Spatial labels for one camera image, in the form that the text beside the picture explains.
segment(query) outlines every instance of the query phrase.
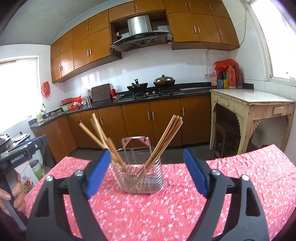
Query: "white table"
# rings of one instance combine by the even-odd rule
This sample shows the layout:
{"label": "white table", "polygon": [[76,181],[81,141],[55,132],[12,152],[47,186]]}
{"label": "white table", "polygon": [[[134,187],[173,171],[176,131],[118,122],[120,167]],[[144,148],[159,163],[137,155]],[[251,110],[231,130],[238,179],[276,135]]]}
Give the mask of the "white table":
{"label": "white table", "polygon": [[249,139],[262,119],[276,116],[286,116],[287,119],[287,129],[281,144],[281,150],[285,150],[294,114],[294,100],[249,89],[217,89],[210,92],[212,102],[210,149],[214,146],[216,104],[219,104],[235,113],[238,119],[241,139],[237,154],[246,152]]}

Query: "stainless steel hood chimney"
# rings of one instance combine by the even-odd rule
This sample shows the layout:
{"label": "stainless steel hood chimney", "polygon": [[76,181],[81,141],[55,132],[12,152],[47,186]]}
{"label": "stainless steel hood chimney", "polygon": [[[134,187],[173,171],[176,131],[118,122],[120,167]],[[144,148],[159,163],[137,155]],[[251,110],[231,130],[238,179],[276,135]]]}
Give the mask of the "stainless steel hood chimney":
{"label": "stainless steel hood chimney", "polygon": [[130,36],[116,41],[111,48],[119,51],[129,51],[137,48],[166,44],[172,40],[168,31],[152,31],[148,15],[128,19]]}

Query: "window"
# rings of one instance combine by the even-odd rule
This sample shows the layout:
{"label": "window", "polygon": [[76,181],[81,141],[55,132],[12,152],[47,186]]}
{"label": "window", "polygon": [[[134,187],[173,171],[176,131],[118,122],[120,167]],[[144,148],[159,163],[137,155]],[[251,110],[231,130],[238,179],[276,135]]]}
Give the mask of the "window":
{"label": "window", "polygon": [[250,15],[259,22],[270,81],[295,85],[296,33],[271,0],[252,0]]}
{"label": "window", "polygon": [[0,133],[36,114],[42,104],[36,58],[0,62],[0,96]]}

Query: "human hand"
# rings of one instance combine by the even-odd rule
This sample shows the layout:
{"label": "human hand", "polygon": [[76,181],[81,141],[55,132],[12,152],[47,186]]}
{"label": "human hand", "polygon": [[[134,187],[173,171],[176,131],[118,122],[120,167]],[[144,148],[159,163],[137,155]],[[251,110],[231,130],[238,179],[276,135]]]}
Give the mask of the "human hand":
{"label": "human hand", "polygon": [[[27,209],[27,205],[25,202],[25,193],[22,188],[21,176],[15,170],[13,170],[13,171],[15,172],[16,178],[17,178],[17,183],[14,186],[14,188],[12,189],[12,195],[15,197],[15,201],[13,202],[13,206],[18,211],[25,211]],[[3,200],[9,201],[10,199],[11,199],[11,196],[9,195],[9,193],[0,188],[0,208],[3,210],[3,212],[8,214],[9,216],[11,216],[11,215],[8,212],[8,210],[6,209],[6,207],[3,203]]]}

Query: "pink floral tablecloth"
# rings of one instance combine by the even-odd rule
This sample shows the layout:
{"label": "pink floral tablecloth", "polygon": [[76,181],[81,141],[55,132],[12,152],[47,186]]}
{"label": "pink floral tablecloth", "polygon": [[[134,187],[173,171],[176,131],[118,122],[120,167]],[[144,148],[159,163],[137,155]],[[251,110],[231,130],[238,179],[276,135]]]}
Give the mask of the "pink floral tablecloth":
{"label": "pink floral tablecloth", "polygon": [[[65,157],[49,173],[55,178],[84,169],[89,161]],[[275,146],[208,161],[231,177],[247,174],[253,182],[267,219],[270,240],[281,230],[296,206],[296,168]],[[128,195],[119,190],[112,173],[106,176],[89,203],[108,240],[186,240],[206,199],[200,195],[185,164],[165,164],[164,188],[153,195]],[[27,216],[44,178],[25,197]],[[81,237],[69,196],[64,197],[74,235]],[[223,231],[230,203],[226,196],[215,236]]]}

